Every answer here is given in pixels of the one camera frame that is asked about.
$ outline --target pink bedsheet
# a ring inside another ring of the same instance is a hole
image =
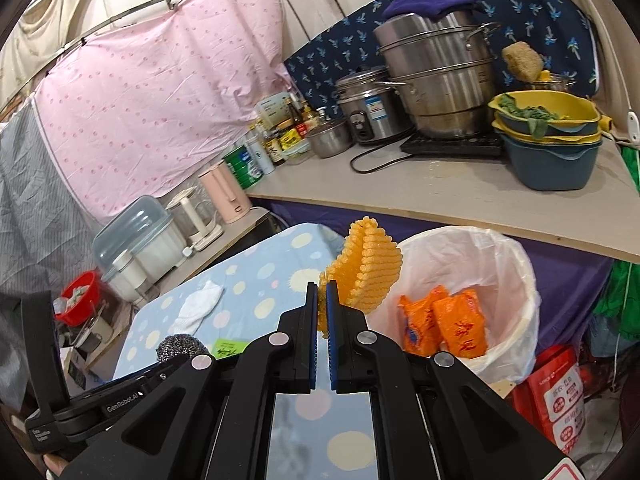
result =
[[[98,219],[162,196],[244,134],[289,81],[278,0],[185,0],[91,38],[36,92],[63,177]]]

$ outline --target plastic storage box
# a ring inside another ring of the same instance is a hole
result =
[[[171,213],[152,196],[142,196],[114,218],[94,238],[94,258],[107,282],[124,300],[135,301],[135,290],[113,267],[122,251],[129,250],[145,269],[150,283],[157,282],[180,264],[187,247]]]

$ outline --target pot handle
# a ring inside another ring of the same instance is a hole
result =
[[[403,86],[410,86],[409,92],[411,95],[416,95],[417,91],[411,83],[404,83],[402,81],[374,81],[373,84],[378,86],[391,86],[391,88],[402,88]]]
[[[473,32],[471,32],[465,39],[466,41],[466,49],[467,50],[471,50],[471,38],[478,34],[479,32],[482,32],[482,34],[484,35],[484,38],[486,39],[489,34],[491,34],[492,32],[495,32],[496,30],[498,30],[500,27],[502,26],[502,24],[500,22],[488,22],[488,23],[483,23],[482,25],[480,25],[478,28],[476,28],[476,30],[474,30]]]

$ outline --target electric kettle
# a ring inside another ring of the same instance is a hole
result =
[[[211,166],[198,177],[227,224],[241,219],[251,209],[249,197],[225,162]]]

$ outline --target green can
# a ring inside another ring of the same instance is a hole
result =
[[[244,146],[240,146],[223,158],[242,189],[247,189],[262,178],[260,166],[254,162]]]

